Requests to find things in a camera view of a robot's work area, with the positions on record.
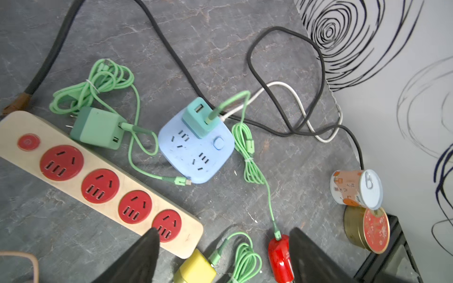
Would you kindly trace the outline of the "dark teal USB charger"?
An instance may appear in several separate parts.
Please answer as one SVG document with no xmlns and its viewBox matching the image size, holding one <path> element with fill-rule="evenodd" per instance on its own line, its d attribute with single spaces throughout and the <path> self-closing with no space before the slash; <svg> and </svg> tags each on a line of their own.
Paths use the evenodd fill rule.
<svg viewBox="0 0 453 283">
<path fill-rule="evenodd" d="M 183 111 L 182 120 L 197 138 L 203 139 L 221 122 L 218 116 L 209 118 L 212 108 L 201 97 L 197 97 Z"/>
</svg>

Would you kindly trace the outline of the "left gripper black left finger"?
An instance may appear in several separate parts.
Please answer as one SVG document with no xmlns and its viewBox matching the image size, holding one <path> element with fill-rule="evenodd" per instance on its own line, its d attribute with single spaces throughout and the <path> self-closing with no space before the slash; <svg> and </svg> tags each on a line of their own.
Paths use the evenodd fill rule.
<svg viewBox="0 0 453 283">
<path fill-rule="evenodd" d="M 159 257 L 160 240 L 156 228 L 139 238 L 94 283 L 151 283 Z"/>
</svg>

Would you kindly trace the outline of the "yellow USB charger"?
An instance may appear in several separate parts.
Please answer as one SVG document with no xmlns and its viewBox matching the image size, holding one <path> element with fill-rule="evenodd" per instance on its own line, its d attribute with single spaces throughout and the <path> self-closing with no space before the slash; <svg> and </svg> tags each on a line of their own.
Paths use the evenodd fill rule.
<svg viewBox="0 0 453 283">
<path fill-rule="evenodd" d="M 185 260 L 173 276 L 174 283 L 212 283 L 217 276 L 216 270 L 200 250 Z"/>
</svg>

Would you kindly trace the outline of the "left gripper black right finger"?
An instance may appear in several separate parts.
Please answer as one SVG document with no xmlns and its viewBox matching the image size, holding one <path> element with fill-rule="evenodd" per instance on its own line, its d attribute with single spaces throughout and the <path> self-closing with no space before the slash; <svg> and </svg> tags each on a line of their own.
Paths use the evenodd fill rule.
<svg viewBox="0 0 453 283">
<path fill-rule="evenodd" d="M 297 227 L 290 231 L 289 251 L 295 283 L 355 282 Z"/>
</svg>

